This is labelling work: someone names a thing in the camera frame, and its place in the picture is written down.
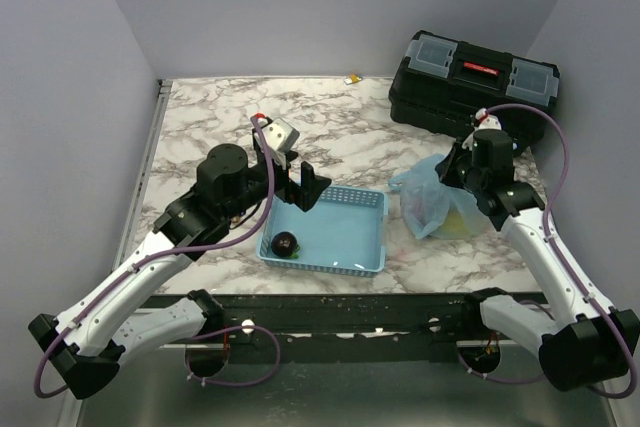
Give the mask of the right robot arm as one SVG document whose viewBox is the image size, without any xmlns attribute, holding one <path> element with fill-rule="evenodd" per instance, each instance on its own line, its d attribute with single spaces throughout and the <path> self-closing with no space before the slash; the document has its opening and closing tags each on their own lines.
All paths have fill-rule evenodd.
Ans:
<svg viewBox="0 0 640 427">
<path fill-rule="evenodd" d="M 437 165 L 440 181 L 471 193 L 479 210 L 520 254 L 552 313 L 539 314 L 499 288 L 466 295 L 460 326 L 480 339 L 496 331 L 539 361 L 557 390 L 588 387 L 628 376 L 617 398 L 637 388 L 633 353 L 639 319 L 619 310 L 595 287 L 551 225 L 550 205 L 515 178 L 512 140 L 499 129 L 481 129 L 457 139 Z"/>
</svg>

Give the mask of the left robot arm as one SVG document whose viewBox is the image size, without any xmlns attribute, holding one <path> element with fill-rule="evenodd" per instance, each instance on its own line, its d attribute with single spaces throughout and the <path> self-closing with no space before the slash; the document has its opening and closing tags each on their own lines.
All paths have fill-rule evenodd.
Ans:
<svg viewBox="0 0 640 427">
<path fill-rule="evenodd" d="M 197 166 L 194 185 L 166 207 L 125 262 L 72 307 L 29 323 L 43 351 L 33 382 L 38 398 L 71 391 L 86 399 L 138 354 L 177 340 L 209 342 L 230 331 L 223 307 L 204 290 L 150 315 L 133 314 L 204 253 L 249 239 L 266 221 L 260 217 L 249 231 L 228 240 L 234 217 L 258 204 L 269 211 L 274 199 L 307 212 L 330 186 L 308 162 L 301 164 L 300 181 L 292 180 L 289 167 L 296 153 L 271 147 L 263 128 L 252 134 L 256 164 L 240 146 L 214 147 Z"/>
</svg>

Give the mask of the light blue plastic bag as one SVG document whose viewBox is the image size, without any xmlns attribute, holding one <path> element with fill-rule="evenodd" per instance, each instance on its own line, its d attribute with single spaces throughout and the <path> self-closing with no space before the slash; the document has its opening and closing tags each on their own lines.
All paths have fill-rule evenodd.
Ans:
<svg viewBox="0 0 640 427">
<path fill-rule="evenodd" d="M 399 195 L 406 226 L 418 240 L 432 237 L 431 233 L 442 224 L 451 208 L 481 216 L 484 220 L 481 233 L 489 227 L 489 220 L 479 211 L 473 195 L 438 180 L 435 167 L 443 159 L 442 154 L 431 155 L 388 181 L 390 190 Z"/>
</svg>

